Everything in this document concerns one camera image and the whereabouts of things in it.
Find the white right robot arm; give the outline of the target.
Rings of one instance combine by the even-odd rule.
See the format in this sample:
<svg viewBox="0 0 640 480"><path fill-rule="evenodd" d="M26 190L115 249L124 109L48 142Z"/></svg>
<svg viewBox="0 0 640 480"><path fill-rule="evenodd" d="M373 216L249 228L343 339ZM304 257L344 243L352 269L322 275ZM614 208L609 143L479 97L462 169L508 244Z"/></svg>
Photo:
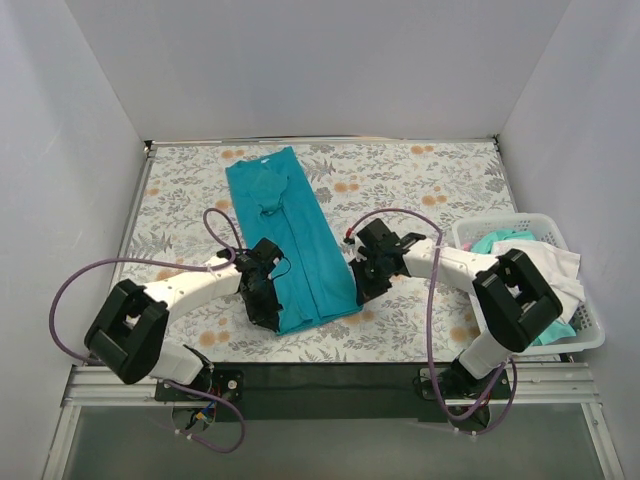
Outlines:
<svg viewBox="0 0 640 480"><path fill-rule="evenodd" d="M470 294L479 303L485 330L442 370L426 375L449 398L477 398L512 355L526 350L563 313L563 306L529 256L510 249L495 256L437 244L423 234L403 237L375 219L347 243L356 244L349 262L356 302L385 294L393 277L428 279Z"/></svg>

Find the teal t-shirt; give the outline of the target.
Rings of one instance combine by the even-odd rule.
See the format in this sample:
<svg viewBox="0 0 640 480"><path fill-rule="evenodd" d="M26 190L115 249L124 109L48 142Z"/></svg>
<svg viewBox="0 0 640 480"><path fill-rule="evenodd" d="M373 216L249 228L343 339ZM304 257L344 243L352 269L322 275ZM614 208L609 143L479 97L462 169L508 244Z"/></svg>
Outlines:
<svg viewBox="0 0 640 480"><path fill-rule="evenodd" d="M267 238L287 259L274 271L282 305L278 335L362 310L351 270L292 148L238 161L226 169L226 178L247 245Z"/></svg>

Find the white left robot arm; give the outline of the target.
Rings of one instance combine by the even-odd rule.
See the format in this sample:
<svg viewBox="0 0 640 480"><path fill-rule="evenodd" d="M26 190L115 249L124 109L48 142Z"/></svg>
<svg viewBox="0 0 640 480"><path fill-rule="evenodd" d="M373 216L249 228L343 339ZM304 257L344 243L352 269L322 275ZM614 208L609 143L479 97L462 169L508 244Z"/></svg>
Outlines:
<svg viewBox="0 0 640 480"><path fill-rule="evenodd" d="M203 270L142 285L123 280L109 293L84 344L125 384L149 376L210 393L213 363L168 340L168 327L215 299L238 294L252 324L278 331L283 307L272 272L283 259L280 248L263 238L249 250L218 252Z"/></svg>

